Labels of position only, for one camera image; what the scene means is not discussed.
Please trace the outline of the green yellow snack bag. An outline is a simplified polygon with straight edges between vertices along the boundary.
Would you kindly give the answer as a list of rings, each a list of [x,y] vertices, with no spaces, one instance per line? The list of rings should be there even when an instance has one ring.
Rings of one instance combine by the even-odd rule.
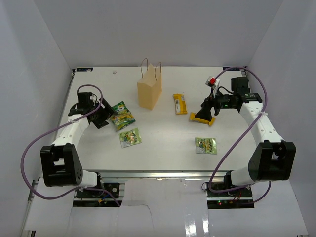
[[[116,131],[122,130],[132,123],[136,122],[136,119],[123,101],[114,105],[112,108],[115,112],[117,112],[116,115],[112,115],[110,117],[110,121],[115,126]]]

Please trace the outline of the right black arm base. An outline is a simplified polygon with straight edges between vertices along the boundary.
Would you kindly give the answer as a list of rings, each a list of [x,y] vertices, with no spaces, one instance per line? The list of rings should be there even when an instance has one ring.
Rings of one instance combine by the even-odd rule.
[[[201,188],[206,192],[207,207],[209,210],[254,208],[251,188],[243,188],[225,193],[214,193],[208,188],[208,182],[204,182]]]

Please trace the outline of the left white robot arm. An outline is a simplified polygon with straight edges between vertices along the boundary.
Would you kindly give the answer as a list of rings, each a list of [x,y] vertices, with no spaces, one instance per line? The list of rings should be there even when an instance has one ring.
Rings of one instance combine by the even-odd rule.
[[[77,94],[78,102],[68,113],[68,122],[60,135],[50,146],[43,146],[40,151],[44,183],[54,186],[83,186],[93,197],[104,192],[97,172],[82,168],[77,146],[84,131],[93,124],[100,129],[108,125],[108,119],[116,111],[104,99],[97,99],[91,92]]]

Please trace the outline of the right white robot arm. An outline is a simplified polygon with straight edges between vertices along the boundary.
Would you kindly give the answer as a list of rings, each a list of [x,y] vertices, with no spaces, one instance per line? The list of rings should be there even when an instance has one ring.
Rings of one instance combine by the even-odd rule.
[[[223,192],[234,197],[241,186],[263,181],[288,180],[291,174],[296,147],[286,142],[275,130],[258,93],[252,93],[246,77],[231,79],[230,94],[219,91],[219,79],[209,77],[206,85],[211,88],[196,118],[211,122],[221,109],[236,109],[247,122],[256,143],[256,149],[244,168],[227,172],[224,177]]]

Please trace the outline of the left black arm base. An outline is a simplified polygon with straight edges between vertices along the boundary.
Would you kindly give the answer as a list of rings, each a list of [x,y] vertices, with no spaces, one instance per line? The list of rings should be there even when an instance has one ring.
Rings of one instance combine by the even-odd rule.
[[[111,193],[111,195],[114,198],[119,197],[119,191],[120,191],[120,183],[103,183],[99,189],[103,188],[104,190]],[[95,191],[95,190],[83,190],[83,191],[77,191],[75,194],[76,198],[111,198],[108,193],[105,193],[103,191]]]

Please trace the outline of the brown paper bag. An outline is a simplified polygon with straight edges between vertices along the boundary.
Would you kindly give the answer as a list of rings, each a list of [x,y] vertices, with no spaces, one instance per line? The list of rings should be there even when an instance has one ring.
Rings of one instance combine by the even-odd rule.
[[[140,65],[141,78],[137,82],[138,103],[142,108],[152,110],[162,93],[162,66],[155,67],[145,58]]]

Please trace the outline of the yellow M&M candy pack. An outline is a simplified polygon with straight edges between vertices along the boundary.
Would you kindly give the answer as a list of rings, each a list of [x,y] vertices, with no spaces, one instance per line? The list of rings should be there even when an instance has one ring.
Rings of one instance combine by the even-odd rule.
[[[194,121],[194,122],[198,122],[198,123],[202,123],[202,124],[207,124],[209,126],[212,126],[215,122],[215,118],[212,118],[211,121],[208,121],[208,120],[196,118],[195,115],[196,115],[195,113],[191,112],[190,116],[189,116],[189,120]]]

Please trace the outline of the yellow wrapped snack bar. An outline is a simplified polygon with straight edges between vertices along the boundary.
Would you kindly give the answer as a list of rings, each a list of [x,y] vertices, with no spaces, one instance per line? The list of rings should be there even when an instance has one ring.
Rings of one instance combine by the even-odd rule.
[[[186,101],[184,94],[175,93],[173,94],[173,99],[175,103],[175,114],[182,115],[187,114]]]

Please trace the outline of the right green Himalaya sachet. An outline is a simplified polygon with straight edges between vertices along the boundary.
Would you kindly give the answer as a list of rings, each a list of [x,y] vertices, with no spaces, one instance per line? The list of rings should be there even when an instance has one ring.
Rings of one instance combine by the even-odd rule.
[[[217,154],[217,144],[215,138],[195,138],[195,148],[197,154]]]

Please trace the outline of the green himalaya sachet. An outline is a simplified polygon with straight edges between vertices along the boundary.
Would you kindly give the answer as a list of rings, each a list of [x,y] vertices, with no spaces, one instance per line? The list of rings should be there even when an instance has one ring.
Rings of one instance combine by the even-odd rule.
[[[197,154],[217,154],[217,144],[215,138],[195,138],[195,148]]]
[[[120,133],[119,140],[122,148],[142,143],[142,138],[138,128]]]

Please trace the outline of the left green Himalaya sachet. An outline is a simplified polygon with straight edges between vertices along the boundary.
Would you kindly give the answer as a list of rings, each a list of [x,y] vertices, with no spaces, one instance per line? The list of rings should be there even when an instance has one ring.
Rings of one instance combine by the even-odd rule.
[[[138,128],[120,133],[119,140],[122,148],[142,143],[142,138]]]

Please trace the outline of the right blue corner label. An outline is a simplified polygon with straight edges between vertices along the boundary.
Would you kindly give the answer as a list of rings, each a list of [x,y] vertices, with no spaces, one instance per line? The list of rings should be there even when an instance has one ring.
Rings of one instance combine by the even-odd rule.
[[[227,70],[227,71],[239,71],[240,68],[238,67],[222,67],[223,71]]]

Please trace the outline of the blue corner label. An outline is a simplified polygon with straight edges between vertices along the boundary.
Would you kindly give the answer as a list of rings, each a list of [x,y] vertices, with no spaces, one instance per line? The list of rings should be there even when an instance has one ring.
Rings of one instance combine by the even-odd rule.
[[[92,67],[88,67],[88,68],[79,67],[79,68],[76,68],[76,71],[77,72],[92,72],[93,68]]]
[[[239,71],[240,68],[238,67],[222,67],[223,71],[227,70],[227,71]]]

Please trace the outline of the left blue corner label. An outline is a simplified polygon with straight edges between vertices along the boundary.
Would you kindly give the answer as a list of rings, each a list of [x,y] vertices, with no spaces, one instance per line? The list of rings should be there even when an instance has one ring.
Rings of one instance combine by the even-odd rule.
[[[76,68],[76,71],[77,72],[92,72],[93,68],[92,67],[88,67],[88,68],[79,67],[79,68]]]

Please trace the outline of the aluminium table front rail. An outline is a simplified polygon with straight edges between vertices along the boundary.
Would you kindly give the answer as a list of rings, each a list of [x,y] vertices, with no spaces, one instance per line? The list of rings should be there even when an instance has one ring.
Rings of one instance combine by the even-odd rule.
[[[212,171],[99,171],[104,178],[184,178],[184,179],[207,179],[213,172]],[[77,170],[74,172],[57,171],[55,174],[50,174],[49,178],[57,179],[58,181],[69,180],[73,182],[78,178],[81,180],[83,171]]]

